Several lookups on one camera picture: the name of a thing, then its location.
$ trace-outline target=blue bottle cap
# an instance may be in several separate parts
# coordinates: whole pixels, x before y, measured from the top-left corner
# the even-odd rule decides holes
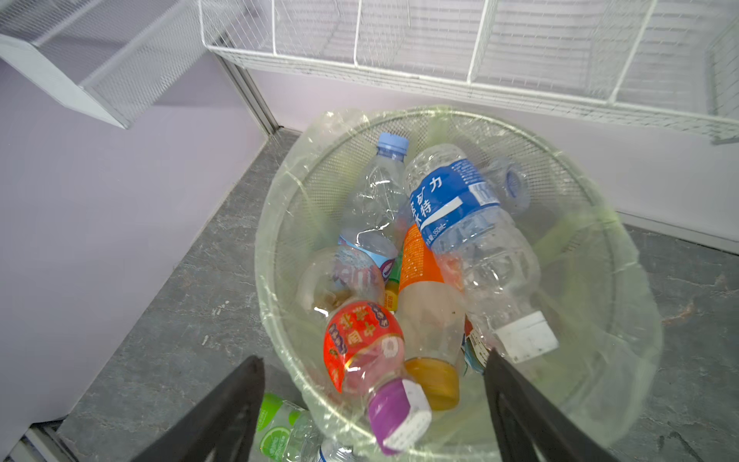
[[[409,141],[398,135],[392,133],[381,133],[380,139],[377,141],[377,147],[380,149],[387,149],[400,155],[406,155],[408,152]]]

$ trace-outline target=wire mesh shelf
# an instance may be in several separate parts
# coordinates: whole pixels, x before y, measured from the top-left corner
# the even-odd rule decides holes
[[[204,52],[195,0],[0,0],[0,58],[121,127]]]
[[[739,139],[736,0],[199,0],[236,65]]]

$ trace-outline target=empty plastic bottle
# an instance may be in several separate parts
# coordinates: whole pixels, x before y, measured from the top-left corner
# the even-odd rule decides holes
[[[383,133],[377,155],[359,175],[341,216],[339,244],[369,255],[387,281],[393,262],[412,224],[403,189],[403,158],[408,140]]]
[[[319,431],[310,412],[272,393],[265,393],[259,408],[249,460],[265,456],[275,462],[361,462],[351,448]]]
[[[445,279],[459,281],[486,346],[514,363],[557,348],[529,302],[540,278],[536,255],[464,152],[432,146],[413,159],[405,178],[421,235]]]
[[[298,303],[323,325],[324,363],[340,393],[362,397],[382,452],[412,446],[431,424],[426,396],[403,365],[398,321],[381,304],[379,268],[340,245],[317,252],[298,283]]]
[[[505,211],[517,216],[528,210],[531,204],[528,175],[518,162],[498,156],[480,169],[480,173],[493,186]]]
[[[403,245],[398,321],[406,342],[406,369],[423,387],[434,411],[460,400],[455,367],[464,336],[462,294],[444,282],[433,252],[413,226]]]

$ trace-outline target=red bottle label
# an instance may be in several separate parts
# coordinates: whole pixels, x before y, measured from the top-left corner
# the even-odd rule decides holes
[[[402,339],[401,326],[395,316],[376,303],[350,303],[334,315],[324,337],[324,363],[340,393],[354,357],[390,336]]]

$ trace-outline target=gray floor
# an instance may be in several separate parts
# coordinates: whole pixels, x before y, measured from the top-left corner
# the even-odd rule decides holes
[[[267,389],[300,402],[259,320],[254,234],[296,134],[274,136],[60,429],[81,461],[127,461],[243,359],[265,359]],[[739,257],[629,230],[659,310],[665,348],[623,461],[739,460]]]

